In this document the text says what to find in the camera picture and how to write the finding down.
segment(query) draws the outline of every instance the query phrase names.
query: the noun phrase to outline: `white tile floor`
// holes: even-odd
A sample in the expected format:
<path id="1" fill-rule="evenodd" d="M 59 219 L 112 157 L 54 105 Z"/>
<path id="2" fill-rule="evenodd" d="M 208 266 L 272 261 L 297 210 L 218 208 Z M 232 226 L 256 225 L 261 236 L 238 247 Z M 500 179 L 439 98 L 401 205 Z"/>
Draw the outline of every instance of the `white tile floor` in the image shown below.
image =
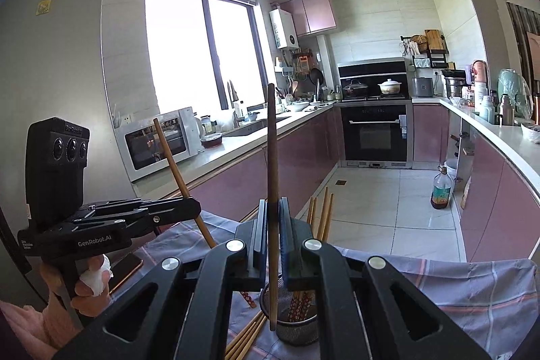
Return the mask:
<path id="1" fill-rule="evenodd" d="M 328 242 L 349 249 L 459 261 L 451 206 L 434 209 L 437 171 L 338 168 L 328 181 L 334 193 Z M 337 180 L 346 180 L 344 186 Z M 318 194 L 317 227 L 324 190 Z"/>

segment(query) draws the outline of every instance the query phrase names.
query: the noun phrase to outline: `toaster oven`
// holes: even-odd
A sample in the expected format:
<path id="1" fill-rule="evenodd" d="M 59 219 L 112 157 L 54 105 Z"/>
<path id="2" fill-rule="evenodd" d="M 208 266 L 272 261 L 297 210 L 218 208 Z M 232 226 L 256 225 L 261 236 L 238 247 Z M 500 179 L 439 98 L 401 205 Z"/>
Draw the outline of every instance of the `toaster oven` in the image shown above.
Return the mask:
<path id="1" fill-rule="evenodd" d="M 131 182 L 168 166 L 154 118 L 161 124 L 175 162 L 191 158 L 202 149 L 191 107 L 121 126 L 115 129 L 116 139 Z"/>

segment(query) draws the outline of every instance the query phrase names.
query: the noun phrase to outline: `cooking pot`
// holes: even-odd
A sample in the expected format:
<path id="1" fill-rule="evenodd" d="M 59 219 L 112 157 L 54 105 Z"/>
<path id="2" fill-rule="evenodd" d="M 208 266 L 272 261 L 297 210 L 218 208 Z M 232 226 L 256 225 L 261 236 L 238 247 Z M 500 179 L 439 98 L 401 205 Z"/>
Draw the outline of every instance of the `cooking pot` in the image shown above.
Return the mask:
<path id="1" fill-rule="evenodd" d="M 379 84 L 383 95 L 399 94 L 401 90 L 401 83 L 392 79 L 387 79 L 384 83 Z"/>
<path id="2" fill-rule="evenodd" d="M 364 83 L 361 83 L 360 80 L 352 80 L 342 91 L 345 98 L 354 98 L 367 93 L 368 87 Z"/>

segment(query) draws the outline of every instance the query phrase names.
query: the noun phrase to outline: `window frame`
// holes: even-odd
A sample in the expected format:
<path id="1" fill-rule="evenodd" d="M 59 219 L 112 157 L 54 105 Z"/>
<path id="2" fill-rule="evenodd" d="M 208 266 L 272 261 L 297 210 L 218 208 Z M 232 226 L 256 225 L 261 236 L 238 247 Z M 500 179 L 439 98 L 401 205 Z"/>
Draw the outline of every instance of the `window frame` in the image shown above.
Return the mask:
<path id="1" fill-rule="evenodd" d="M 247 17 L 249 21 L 249 27 L 251 29 L 251 35 L 253 37 L 253 48 L 255 49 L 255 57 L 257 60 L 257 66 L 259 69 L 259 77 L 261 80 L 261 88 L 263 89 L 263 96 L 266 102 L 266 89 L 268 86 L 268 76 L 266 74 L 266 67 L 263 58 L 263 47 L 261 46 L 259 32 L 257 30 L 257 23 L 255 19 L 255 11 L 253 10 L 253 5 L 249 3 L 237 2 L 234 0 L 219 0 L 222 2 L 235 3 L 244 7 L 247 11 Z M 223 84 L 223 76 L 221 75 L 220 61 L 218 51 L 215 45 L 214 29 L 212 25 L 212 17 L 210 15 L 210 5 L 209 0 L 202 0 L 202 12 L 204 15 L 204 22 L 206 27 L 206 36 L 208 38 L 208 44 L 210 49 L 210 58 L 212 61 L 212 70 L 214 71 L 214 80 L 215 85 L 218 90 L 219 103 L 221 105 L 221 110 L 230 109 L 229 100 L 225 92 L 225 84 Z"/>

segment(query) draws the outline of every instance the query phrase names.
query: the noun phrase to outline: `hand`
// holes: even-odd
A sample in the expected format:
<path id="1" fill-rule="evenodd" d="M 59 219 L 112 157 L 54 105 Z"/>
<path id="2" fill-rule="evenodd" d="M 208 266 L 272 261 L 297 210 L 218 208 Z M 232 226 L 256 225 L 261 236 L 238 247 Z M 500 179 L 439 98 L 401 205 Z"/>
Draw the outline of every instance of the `hand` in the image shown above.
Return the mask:
<path id="1" fill-rule="evenodd" d="M 91 271 L 99 270 L 103 265 L 103 261 L 103 255 L 89 258 L 88 269 Z M 43 280 L 49 287 L 49 290 L 55 294 L 58 294 L 59 289 L 63 285 L 63 280 L 58 269 L 42 263 L 39 271 Z M 109 305 L 109 301 L 111 299 L 109 296 L 109 278 L 109 272 L 104 271 L 102 273 L 102 281 L 105 289 L 99 296 L 96 297 L 92 296 L 93 292 L 90 287 L 84 284 L 81 280 L 77 281 L 75 284 L 75 293 L 77 296 L 72 298 L 71 306 L 85 316 L 98 316 L 107 307 L 107 305 Z"/>

